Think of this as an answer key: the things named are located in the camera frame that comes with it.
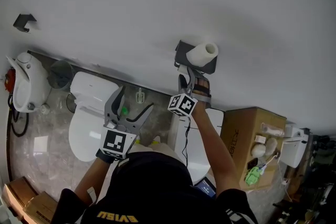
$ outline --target red fire extinguisher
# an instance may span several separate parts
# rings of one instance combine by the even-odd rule
[[[13,93],[15,85],[15,69],[11,68],[6,74],[5,88],[9,93]]]

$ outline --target brown box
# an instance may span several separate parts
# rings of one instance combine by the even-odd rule
[[[38,224],[49,224],[56,211],[57,202],[46,192],[42,192],[25,206],[27,213]]]
[[[21,177],[4,186],[2,198],[18,215],[19,219],[25,216],[23,208],[37,195],[25,177]]]
[[[247,163],[253,159],[251,149],[256,144],[256,135],[262,135],[268,139],[274,137],[278,141],[277,149],[281,150],[282,137],[276,137],[263,133],[262,124],[285,130],[286,118],[261,108],[247,108],[226,111],[220,136],[232,156],[237,167],[239,184],[242,190],[253,190],[269,187],[272,183],[274,172],[277,169],[278,160],[274,159],[260,177],[258,183],[248,186],[245,183]]]

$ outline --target bathroom floor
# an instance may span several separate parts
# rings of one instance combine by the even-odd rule
[[[38,57],[46,69],[53,62],[44,56]],[[129,109],[129,118],[134,118],[146,105],[154,102],[154,110],[141,129],[141,141],[148,145],[159,135],[165,142],[170,128],[172,113],[166,108],[170,97],[150,90],[143,90],[146,94],[144,104],[137,104],[135,93],[138,87],[128,83],[110,79],[118,85],[125,84],[125,106]],[[35,112],[29,115],[27,133],[22,137],[10,135],[10,165],[13,179],[25,176],[38,191],[46,191],[56,200],[64,188],[75,189],[92,162],[82,162],[71,151],[68,130],[73,114],[67,109],[68,93],[52,90],[47,103],[51,111],[48,115]],[[20,132],[24,127],[25,118],[16,123],[16,130]],[[284,174],[286,165],[279,167]],[[102,195],[106,193],[114,165],[111,165],[106,176]],[[252,211],[260,224],[267,223],[274,210],[272,205],[282,200],[285,195],[281,185],[280,173],[276,171],[273,185],[265,190],[252,191],[247,194]]]

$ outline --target toilet paper holder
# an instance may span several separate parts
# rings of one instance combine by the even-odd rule
[[[32,14],[19,14],[13,26],[21,32],[28,33],[29,28],[25,28],[25,26],[29,21],[36,22],[36,19],[33,17]]]
[[[177,68],[179,68],[180,65],[183,65],[183,66],[187,66],[192,69],[198,70],[202,73],[213,74],[216,71],[217,56],[214,59],[212,59],[209,63],[207,63],[205,66],[197,67],[197,66],[192,65],[186,56],[186,53],[192,50],[193,48],[195,47],[180,40],[178,46],[175,49],[176,54],[175,54],[174,65]]]

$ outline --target toilet tank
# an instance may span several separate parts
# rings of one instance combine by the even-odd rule
[[[81,101],[96,101],[104,106],[110,96],[119,88],[115,83],[97,76],[78,72],[76,73],[70,92]]]

